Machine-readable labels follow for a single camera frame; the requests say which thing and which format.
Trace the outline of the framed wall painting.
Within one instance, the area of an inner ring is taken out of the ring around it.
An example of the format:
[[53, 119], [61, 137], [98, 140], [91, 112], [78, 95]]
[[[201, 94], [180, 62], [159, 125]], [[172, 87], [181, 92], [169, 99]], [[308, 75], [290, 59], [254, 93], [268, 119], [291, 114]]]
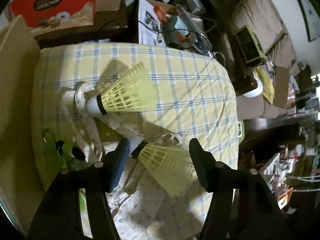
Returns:
[[319, 38], [319, 0], [297, 0], [309, 42]]

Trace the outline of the open cardboard box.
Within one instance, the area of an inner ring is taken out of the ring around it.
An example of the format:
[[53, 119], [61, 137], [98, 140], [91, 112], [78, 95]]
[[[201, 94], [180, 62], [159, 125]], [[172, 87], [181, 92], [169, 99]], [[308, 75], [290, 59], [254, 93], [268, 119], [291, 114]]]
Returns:
[[1, 31], [1, 210], [27, 235], [44, 197], [30, 131], [30, 100], [40, 48], [22, 16]]

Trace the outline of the yellow shuttlecock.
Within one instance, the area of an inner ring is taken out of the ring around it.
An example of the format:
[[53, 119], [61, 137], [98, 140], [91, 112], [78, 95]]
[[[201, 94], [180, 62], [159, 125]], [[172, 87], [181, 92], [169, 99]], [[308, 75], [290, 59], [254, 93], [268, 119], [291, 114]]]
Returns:
[[195, 168], [178, 135], [165, 134], [153, 143], [144, 139], [130, 155], [171, 197], [178, 197], [193, 182]]
[[158, 96], [149, 71], [138, 63], [115, 83], [86, 103], [90, 115], [100, 117], [109, 113], [154, 111]]

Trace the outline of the white dome lamp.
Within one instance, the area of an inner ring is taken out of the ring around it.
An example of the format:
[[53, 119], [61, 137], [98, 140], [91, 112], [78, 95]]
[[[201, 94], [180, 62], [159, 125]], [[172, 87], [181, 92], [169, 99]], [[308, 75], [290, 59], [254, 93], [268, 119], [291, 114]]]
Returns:
[[257, 88], [244, 93], [243, 96], [247, 97], [247, 98], [254, 98], [256, 96], [259, 96], [262, 92], [263, 92], [263, 84], [260, 80], [257, 80]]

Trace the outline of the red collection gift bag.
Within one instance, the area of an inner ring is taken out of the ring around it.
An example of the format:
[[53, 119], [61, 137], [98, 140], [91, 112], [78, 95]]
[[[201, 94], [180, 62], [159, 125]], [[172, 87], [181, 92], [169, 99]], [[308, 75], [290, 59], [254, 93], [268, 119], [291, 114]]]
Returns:
[[9, 12], [22, 16], [34, 36], [93, 25], [96, 0], [13, 0]]

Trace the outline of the white floral cloth bag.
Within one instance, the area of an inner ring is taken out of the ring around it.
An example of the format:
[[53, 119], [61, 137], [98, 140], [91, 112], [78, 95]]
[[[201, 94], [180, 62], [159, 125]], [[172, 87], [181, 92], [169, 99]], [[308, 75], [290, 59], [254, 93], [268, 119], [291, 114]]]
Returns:
[[[76, 146], [85, 154], [87, 165], [101, 160], [104, 152], [116, 148], [115, 142], [101, 140], [93, 117], [85, 109], [88, 102], [86, 96], [95, 94], [93, 86], [84, 83], [77, 90], [68, 90], [62, 96], [62, 109], [71, 123]], [[156, 218], [182, 198], [191, 184], [178, 197], [171, 197], [143, 164], [130, 155], [118, 185], [107, 194], [121, 239], [156, 239], [156, 233], [152, 230]]]

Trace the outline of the box of cluttered items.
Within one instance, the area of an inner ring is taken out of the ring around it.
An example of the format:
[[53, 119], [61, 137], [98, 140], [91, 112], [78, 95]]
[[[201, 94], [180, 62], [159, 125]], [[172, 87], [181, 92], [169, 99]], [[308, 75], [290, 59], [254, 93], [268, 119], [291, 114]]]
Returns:
[[195, 51], [209, 56], [213, 46], [203, 27], [203, 19], [173, 6], [153, 0], [139, 0], [138, 43]]

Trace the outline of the yellow cloth on sofa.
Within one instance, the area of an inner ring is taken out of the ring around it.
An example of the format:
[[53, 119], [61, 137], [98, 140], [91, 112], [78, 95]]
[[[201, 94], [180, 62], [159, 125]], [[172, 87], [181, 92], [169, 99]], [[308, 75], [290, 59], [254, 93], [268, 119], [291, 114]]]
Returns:
[[262, 91], [263, 97], [270, 105], [273, 105], [275, 91], [274, 91], [272, 79], [269, 77], [267, 72], [262, 68], [262, 66], [255, 67], [254, 71], [259, 77], [259, 80], [263, 85], [263, 91]]

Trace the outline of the black left speaker on stand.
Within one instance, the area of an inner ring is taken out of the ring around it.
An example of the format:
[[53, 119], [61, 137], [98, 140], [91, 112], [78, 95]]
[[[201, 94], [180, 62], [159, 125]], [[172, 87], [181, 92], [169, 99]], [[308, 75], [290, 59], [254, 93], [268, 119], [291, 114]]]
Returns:
[[138, 43], [138, 7], [139, 0], [134, 0], [132, 10], [127, 17], [127, 34], [130, 43]]

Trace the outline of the green framed black device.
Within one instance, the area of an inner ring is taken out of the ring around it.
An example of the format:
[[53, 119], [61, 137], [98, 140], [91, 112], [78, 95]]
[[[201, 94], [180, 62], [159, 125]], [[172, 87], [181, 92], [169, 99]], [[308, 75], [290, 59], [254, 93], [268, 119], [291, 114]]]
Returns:
[[248, 67], [265, 64], [267, 56], [264, 54], [257, 35], [249, 25], [243, 26], [235, 33], [244, 63]]

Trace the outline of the yellow plaid table cloth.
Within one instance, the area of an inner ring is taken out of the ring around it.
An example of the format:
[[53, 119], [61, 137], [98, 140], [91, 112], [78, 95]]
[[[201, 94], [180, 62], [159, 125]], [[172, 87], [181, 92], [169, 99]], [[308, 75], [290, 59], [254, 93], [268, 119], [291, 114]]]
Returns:
[[[36, 167], [45, 189], [51, 183], [44, 164], [42, 131], [53, 130], [57, 140], [73, 141], [75, 134], [62, 109], [62, 96], [87, 83], [103, 89], [137, 63], [149, 71], [157, 91], [155, 111], [120, 113], [121, 121], [148, 141], [165, 134], [181, 137], [188, 148], [192, 138], [217, 160], [237, 167], [236, 98], [223, 66], [210, 57], [171, 48], [129, 43], [87, 43], [41, 50], [31, 100], [31, 136]], [[189, 239], [201, 231], [211, 194], [195, 179], [185, 195], [164, 209], [152, 230], [156, 239]]]

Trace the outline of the green cartoon sticker gadget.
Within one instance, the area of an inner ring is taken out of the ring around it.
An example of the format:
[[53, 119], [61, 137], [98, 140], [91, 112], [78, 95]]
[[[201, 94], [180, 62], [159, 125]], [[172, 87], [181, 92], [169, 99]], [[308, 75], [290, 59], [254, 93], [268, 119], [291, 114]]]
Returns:
[[244, 122], [242, 120], [238, 121], [238, 138], [243, 138], [245, 133]]

